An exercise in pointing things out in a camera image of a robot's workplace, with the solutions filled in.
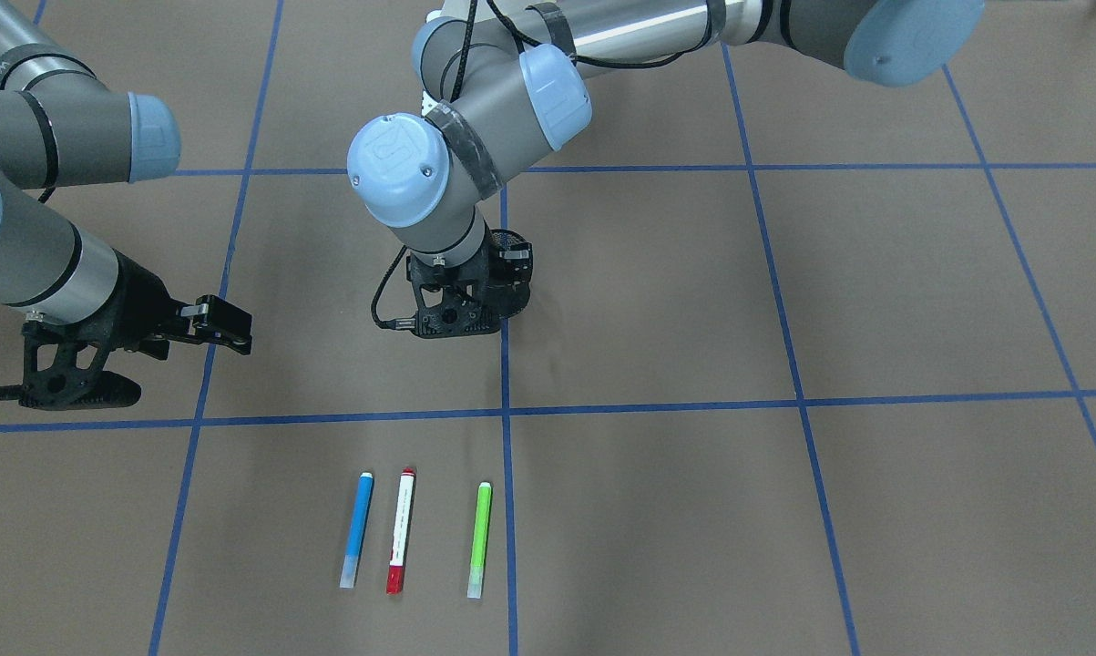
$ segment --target robotic arm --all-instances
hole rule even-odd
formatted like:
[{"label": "robotic arm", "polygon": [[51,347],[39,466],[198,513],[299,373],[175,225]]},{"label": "robotic arm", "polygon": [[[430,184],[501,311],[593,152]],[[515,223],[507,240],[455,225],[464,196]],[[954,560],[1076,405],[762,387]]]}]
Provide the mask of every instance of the robotic arm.
[{"label": "robotic arm", "polygon": [[[558,0],[493,18],[426,22],[413,70],[432,107],[380,116],[349,146],[349,181],[409,249],[418,311],[381,321],[419,337],[493,333],[530,298],[532,244],[487,227],[477,208],[592,119],[584,79],[665,66],[722,41],[779,43],[903,87],[938,69],[969,38],[984,0]],[[423,290],[442,294],[427,307]]]},{"label": "robotic arm", "polygon": [[[163,281],[44,205],[55,187],[164,177],[180,129],[163,101],[114,93],[0,0],[0,303],[26,312],[24,377],[0,400],[39,410],[124,407],[142,390],[106,371],[114,349],[165,360],[170,341],[251,352],[251,317]],[[38,200],[22,189],[45,189]],[[53,361],[39,349],[56,345]],[[93,362],[78,368],[78,353]]]}]

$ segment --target blue marker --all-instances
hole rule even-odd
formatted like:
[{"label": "blue marker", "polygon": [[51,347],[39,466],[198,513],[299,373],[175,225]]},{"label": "blue marker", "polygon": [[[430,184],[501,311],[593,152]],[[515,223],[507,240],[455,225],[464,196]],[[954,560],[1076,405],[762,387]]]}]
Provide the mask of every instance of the blue marker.
[{"label": "blue marker", "polygon": [[361,481],[357,481],[357,500],[353,504],[353,522],[349,525],[349,544],[344,548],[340,587],[353,587],[353,582],[357,577],[361,540],[365,538],[365,519],[369,517],[369,495],[373,494],[374,475],[364,472],[361,474]]}]

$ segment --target red and white marker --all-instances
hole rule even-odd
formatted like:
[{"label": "red and white marker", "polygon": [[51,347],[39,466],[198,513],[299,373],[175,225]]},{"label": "red and white marker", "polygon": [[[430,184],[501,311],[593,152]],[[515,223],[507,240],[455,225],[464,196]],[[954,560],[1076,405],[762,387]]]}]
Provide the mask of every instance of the red and white marker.
[{"label": "red and white marker", "polygon": [[393,516],[393,549],[390,551],[390,573],[386,577],[386,594],[402,591],[402,576],[406,574],[406,541],[410,536],[410,507],[413,504],[413,469],[402,470],[398,482],[398,510]]}]

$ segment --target marker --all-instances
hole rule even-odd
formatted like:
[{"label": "marker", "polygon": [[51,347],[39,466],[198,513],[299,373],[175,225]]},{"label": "marker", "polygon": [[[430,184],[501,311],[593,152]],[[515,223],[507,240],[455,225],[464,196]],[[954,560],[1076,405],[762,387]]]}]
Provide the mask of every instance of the marker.
[{"label": "marker", "polygon": [[471,576],[467,579],[467,598],[482,598],[482,568],[487,561],[487,527],[490,525],[490,483],[478,483],[476,534],[471,541]]},{"label": "marker", "polygon": [[344,546],[340,587],[353,587],[361,560],[361,543],[365,538],[365,519],[369,518],[369,496],[374,494],[374,475],[362,472],[357,481],[357,500],[353,504],[353,521],[349,523],[349,543]]},{"label": "marker", "polygon": [[386,594],[402,591],[402,574],[406,574],[406,539],[410,536],[410,506],[413,503],[413,469],[402,470],[398,482],[398,510],[393,516],[393,549],[390,551],[390,573],[386,577]]}]

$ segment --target green marker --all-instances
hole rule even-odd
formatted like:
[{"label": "green marker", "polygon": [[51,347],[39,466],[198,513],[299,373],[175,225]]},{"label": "green marker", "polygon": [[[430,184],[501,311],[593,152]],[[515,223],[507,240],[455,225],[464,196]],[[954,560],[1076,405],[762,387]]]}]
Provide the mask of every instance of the green marker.
[{"label": "green marker", "polygon": [[490,483],[478,483],[476,536],[471,542],[471,577],[467,580],[467,598],[482,598],[482,567],[487,561],[487,526],[490,523]]}]

